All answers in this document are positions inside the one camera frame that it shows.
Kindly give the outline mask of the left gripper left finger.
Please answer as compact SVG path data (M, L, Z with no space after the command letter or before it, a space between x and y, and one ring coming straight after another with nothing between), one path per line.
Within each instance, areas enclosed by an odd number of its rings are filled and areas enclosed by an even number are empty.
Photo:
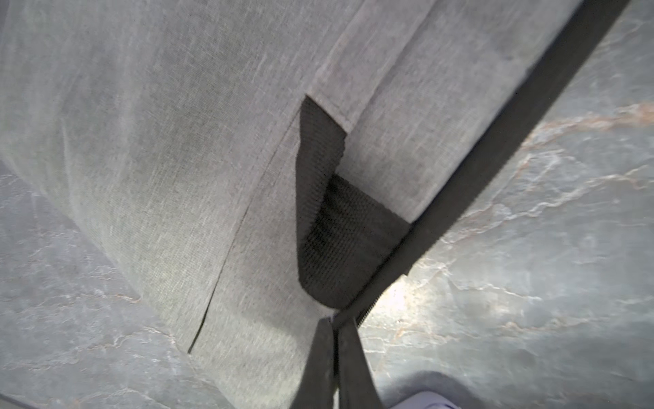
M332 409L334 407L335 331L330 318L318 322L306 366L291 409Z

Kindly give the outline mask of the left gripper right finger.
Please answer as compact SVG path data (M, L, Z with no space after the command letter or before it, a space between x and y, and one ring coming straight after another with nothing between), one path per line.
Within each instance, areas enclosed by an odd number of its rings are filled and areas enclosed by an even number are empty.
M383 409L354 320L339 330L337 349L340 409Z

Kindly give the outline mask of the grey laptop bag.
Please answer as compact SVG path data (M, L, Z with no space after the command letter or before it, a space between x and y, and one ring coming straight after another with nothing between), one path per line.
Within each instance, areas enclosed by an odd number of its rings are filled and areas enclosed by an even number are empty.
M291 408L318 322L359 324L626 8L4 1L1 158L232 405Z

